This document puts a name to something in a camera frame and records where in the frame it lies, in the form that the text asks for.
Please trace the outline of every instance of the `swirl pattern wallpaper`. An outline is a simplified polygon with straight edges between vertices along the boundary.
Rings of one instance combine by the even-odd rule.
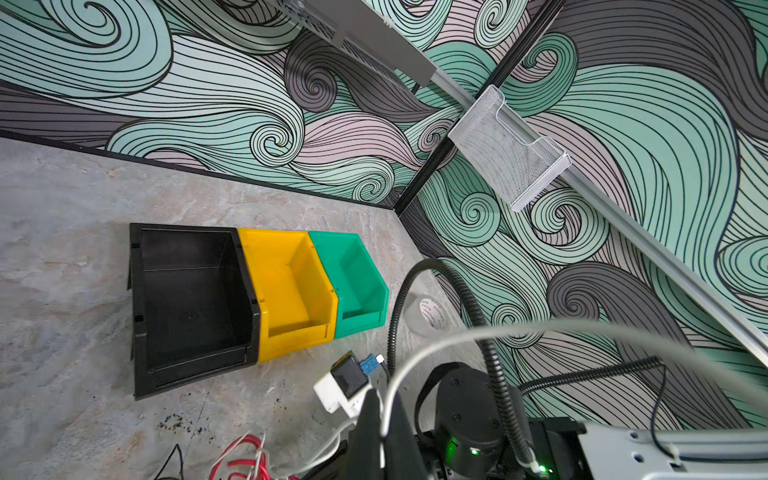
[[[530,19],[525,0],[369,3],[471,91]],[[266,0],[0,0],[0,55],[0,130],[387,207],[462,113]]]
[[[492,68],[495,59],[475,50]],[[508,105],[768,333],[768,2],[570,0],[505,82]],[[468,281],[495,325],[585,316],[659,333],[768,388],[768,372],[567,184],[511,212],[460,154],[401,216]],[[458,299],[453,296],[458,308]],[[498,342],[519,383],[648,355],[545,333]],[[768,425],[678,365],[663,429]],[[529,415],[647,428],[649,371],[535,392]]]

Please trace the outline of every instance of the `black storage bin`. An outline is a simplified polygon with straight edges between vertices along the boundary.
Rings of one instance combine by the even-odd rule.
[[[237,229],[132,223],[131,287],[136,400],[258,360]]]

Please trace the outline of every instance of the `tape roll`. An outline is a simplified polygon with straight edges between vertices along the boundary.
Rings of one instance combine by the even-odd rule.
[[[414,334],[432,338],[451,331],[445,307],[429,295],[418,295],[406,304],[402,317]]]

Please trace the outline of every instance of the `blue connector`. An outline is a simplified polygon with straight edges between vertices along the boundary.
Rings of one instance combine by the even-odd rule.
[[[366,374],[366,376],[371,376],[371,373],[379,368],[379,360],[377,360],[376,357],[371,353],[366,357],[366,359],[360,362],[360,368],[362,369],[362,372]]]

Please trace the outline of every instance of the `white mesh basket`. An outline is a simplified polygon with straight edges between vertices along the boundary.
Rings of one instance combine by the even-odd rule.
[[[526,144],[498,113],[517,114],[504,94],[489,86],[448,136],[485,181],[519,212],[571,164],[568,152],[549,137]]]

